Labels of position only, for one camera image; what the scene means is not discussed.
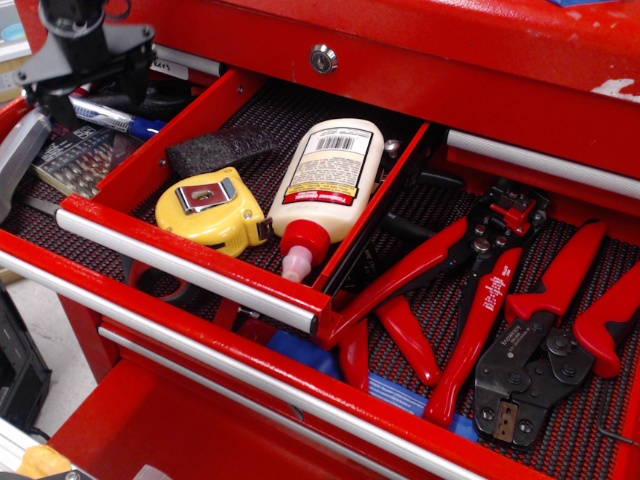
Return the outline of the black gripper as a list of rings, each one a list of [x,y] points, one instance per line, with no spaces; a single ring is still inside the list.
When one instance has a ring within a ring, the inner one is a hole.
[[[39,100],[68,129],[82,126],[67,95],[83,84],[113,78],[134,105],[146,97],[155,30],[149,24],[108,22],[106,5],[41,1],[38,14],[47,39],[14,74],[26,97]]]

